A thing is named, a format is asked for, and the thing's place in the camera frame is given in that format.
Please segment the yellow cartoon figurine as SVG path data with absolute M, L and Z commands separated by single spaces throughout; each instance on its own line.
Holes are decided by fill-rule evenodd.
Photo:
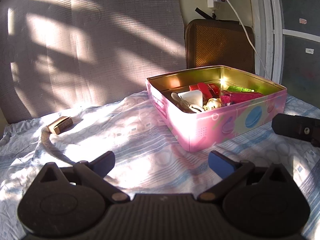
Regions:
M 211 98 L 207 101 L 207 103 L 203 106 L 205 111 L 211 111 L 217 108 L 222 107 L 222 102 L 220 98 Z

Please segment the magenta leather pouch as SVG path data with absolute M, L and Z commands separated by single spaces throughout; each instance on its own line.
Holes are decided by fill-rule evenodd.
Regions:
M 263 97 L 264 95 L 259 92 L 229 92 L 223 90 L 220 95 L 220 100 L 223 105 L 228 103 L 236 104 L 253 99 Z

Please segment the green snack packet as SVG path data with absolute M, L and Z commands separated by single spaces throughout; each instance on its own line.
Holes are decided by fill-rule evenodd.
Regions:
M 253 89 L 239 87 L 239 86 L 229 86 L 226 89 L 228 92 L 255 92 Z

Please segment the brown toy figure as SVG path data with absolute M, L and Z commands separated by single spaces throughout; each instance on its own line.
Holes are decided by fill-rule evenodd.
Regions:
M 177 107 L 183 109 L 185 112 L 202 113 L 204 109 L 195 104 L 189 103 L 187 100 L 182 99 L 177 93 L 172 92 L 171 98 L 177 103 Z

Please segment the white charger cube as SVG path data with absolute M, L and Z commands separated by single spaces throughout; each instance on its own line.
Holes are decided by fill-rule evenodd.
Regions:
M 189 102 L 191 105 L 203 106 L 203 95 L 200 90 L 190 90 L 187 92 L 178 93 L 178 96 Z

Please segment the red cigarette box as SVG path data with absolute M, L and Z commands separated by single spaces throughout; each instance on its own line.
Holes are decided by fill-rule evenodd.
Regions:
M 220 88 L 214 84 L 214 83 L 206 83 L 209 88 L 210 88 L 210 92 L 212 93 L 213 98 L 217 98 L 218 96 L 220 96 Z M 195 85 L 190 85 L 189 86 L 189 90 L 199 90 L 197 87 L 197 84 Z

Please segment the red stapler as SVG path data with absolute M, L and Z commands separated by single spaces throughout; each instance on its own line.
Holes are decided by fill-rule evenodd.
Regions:
M 197 87 L 202 92 L 202 95 L 206 100 L 209 100 L 213 97 L 207 84 L 200 82 L 197 84 Z

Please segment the pink macaron tin box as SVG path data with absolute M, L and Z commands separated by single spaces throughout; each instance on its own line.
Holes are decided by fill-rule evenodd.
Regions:
M 148 77 L 149 98 L 183 149 L 197 152 L 282 113 L 287 89 L 227 66 Z

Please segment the small brown cardboard box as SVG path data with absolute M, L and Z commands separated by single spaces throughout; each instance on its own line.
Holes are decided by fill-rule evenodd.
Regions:
M 70 116 L 61 116 L 56 119 L 54 122 L 47 126 L 50 133 L 59 135 L 65 131 L 65 129 L 72 126 L 73 120 Z

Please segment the brown woven cushion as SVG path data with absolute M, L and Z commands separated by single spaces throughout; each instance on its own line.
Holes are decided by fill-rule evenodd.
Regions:
M 185 28 L 187 68 L 229 66 L 255 73 L 253 30 L 236 21 L 192 20 Z

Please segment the white window frame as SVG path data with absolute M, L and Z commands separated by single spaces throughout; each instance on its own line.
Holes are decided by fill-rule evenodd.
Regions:
M 255 71 L 289 90 L 319 87 L 319 0 L 251 0 Z

